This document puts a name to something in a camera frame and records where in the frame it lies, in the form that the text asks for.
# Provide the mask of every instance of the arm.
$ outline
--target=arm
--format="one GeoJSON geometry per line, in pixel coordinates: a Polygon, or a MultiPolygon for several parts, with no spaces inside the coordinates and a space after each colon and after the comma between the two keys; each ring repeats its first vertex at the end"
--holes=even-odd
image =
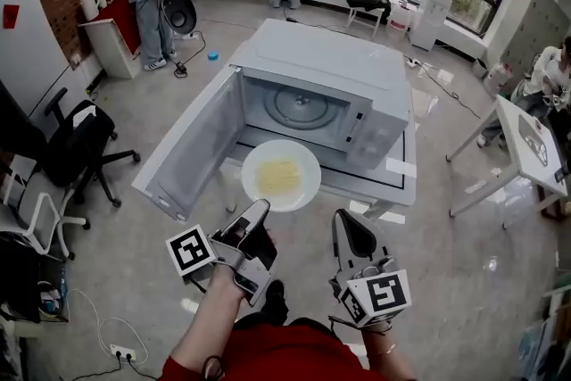
{"type": "MultiPolygon", "coordinates": [[[[378,329],[376,327],[369,328],[380,331],[381,327],[378,329]]],[[[415,379],[409,364],[398,353],[396,343],[388,333],[385,333],[385,335],[372,332],[361,333],[367,349],[367,359],[371,371],[375,371],[388,381],[409,381],[415,379]]]]}
{"type": "Polygon", "coordinates": [[[200,373],[206,359],[224,352],[243,298],[244,292],[234,284],[234,271],[217,265],[190,328],[170,357],[200,373]]]}
{"type": "Polygon", "coordinates": [[[552,46],[545,48],[542,52],[542,55],[534,65],[534,76],[539,76],[543,83],[543,92],[546,94],[559,91],[557,83],[555,81],[551,81],[551,79],[547,76],[547,64],[550,63],[553,52],[556,49],[557,48],[552,46]]]}

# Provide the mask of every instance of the red shirt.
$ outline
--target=red shirt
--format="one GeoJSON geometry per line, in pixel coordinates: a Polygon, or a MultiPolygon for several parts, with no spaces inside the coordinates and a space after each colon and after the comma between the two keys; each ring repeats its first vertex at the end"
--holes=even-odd
{"type": "MultiPolygon", "coordinates": [[[[347,379],[383,381],[365,370],[347,346],[306,326],[262,324],[232,332],[222,356],[225,381],[347,379]]],[[[169,358],[161,381],[198,381],[200,374],[169,358]]]]}

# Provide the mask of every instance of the power strip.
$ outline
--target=power strip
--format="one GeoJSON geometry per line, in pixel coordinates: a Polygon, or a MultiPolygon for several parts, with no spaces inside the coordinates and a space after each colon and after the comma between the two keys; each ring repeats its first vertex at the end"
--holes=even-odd
{"type": "Polygon", "coordinates": [[[407,65],[414,69],[417,65],[420,65],[420,61],[418,59],[408,59],[407,65]]]}
{"type": "Polygon", "coordinates": [[[124,348],[123,346],[118,346],[117,344],[110,344],[109,349],[111,350],[113,355],[119,352],[121,360],[127,360],[127,354],[131,355],[131,360],[136,360],[135,350],[132,350],[130,348],[124,348]]]}

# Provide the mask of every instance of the microwave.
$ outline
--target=microwave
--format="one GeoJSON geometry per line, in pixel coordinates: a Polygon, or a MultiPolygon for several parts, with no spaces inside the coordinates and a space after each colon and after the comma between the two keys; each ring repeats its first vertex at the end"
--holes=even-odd
{"type": "Polygon", "coordinates": [[[185,221],[238,146],[309,147],[322,167],[374,175],[412,119],[402,54],[326,29],[266,20],[199,94],[133,186],[185,221]]]}

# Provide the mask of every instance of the door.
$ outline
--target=door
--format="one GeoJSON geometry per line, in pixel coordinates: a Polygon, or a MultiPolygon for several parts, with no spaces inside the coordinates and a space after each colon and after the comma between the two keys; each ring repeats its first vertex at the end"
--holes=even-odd
{"type": "Polygon", "coordinates": [[[143,166],[133,187],[186,221],[245,127],[241,70],[225,67],[194,99],[143,166]]]}

